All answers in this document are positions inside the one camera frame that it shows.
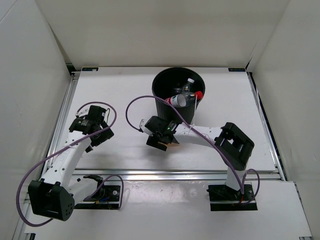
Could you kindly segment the red label water bottle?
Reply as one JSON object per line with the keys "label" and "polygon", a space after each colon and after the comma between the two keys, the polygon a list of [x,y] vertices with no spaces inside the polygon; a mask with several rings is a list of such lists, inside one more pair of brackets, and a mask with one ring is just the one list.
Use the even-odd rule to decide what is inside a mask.
{"label": "red label water bottle", "polygon": [[174,107],[189,107],[203,98],[204,94],[201,91],[182,92],[172,97],[166,98],[165,101]]}

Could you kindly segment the dark label small bottle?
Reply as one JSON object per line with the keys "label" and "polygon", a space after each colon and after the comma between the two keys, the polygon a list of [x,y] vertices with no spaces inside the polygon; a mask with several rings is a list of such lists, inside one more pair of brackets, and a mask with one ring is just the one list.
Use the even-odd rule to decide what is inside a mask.
{"label": "dark label small bottle", "polygon": [[195,81],[193,79],[188,78],[186,84],[182,87],[182,91],[183,92],[191,92],[192,91],[192,87],[194,85],[194,82]]}

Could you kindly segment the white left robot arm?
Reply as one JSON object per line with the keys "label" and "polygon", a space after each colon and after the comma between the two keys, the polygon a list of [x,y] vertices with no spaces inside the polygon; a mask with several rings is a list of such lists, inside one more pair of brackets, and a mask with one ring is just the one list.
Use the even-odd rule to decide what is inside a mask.
{"label": "white left robot arm", "polygon": [[106,112],[105,108],[92,105],[86,115],[77,115],[69,127],[66,150],[56,156],[40,180],[30,182],[28,194],[35,215],[66,221],[78,203],[103,198],[102,177],[85,175],[76,183],[70,181],[83,153],[114,136],[105,122]]}

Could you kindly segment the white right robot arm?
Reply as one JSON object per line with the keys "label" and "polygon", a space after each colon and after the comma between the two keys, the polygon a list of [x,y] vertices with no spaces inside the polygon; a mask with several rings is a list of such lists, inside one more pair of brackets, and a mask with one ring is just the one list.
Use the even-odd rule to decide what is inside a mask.
{"label": "white right robot arm", "polygon": [[138,131],[148,135],[148,146],[162,151],[166,151],[169,144],[194,144],[215,149],[228,167],[226,197],[236,200],[244,193],[246,168],[255,144],[234,123],[204,127],[152,116],[140,121]]}

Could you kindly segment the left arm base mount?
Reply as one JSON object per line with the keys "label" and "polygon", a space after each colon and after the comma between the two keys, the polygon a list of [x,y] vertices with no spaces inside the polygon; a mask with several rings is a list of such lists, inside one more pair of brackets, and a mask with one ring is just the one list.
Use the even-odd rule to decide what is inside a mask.
{"label": "left arm base mount", "polygon": [[[111,178],[119,179],[121,185],[106,184]],[[71,193],[77,210],[120,210],[124,180],[118,174],[111,174],[106,178],[89,174],[77,179],[76,188]]]}

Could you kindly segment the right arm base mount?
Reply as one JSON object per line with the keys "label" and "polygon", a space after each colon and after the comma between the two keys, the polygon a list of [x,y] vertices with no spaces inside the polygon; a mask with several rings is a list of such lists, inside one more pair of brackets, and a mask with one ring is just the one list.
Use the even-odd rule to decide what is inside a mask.
{"label": "right arm base mount", "polygon": [[209,185],[210,210],[212,212],[257,211],[257,203],[251,184],[244,185],[244,193],[224,184]]}

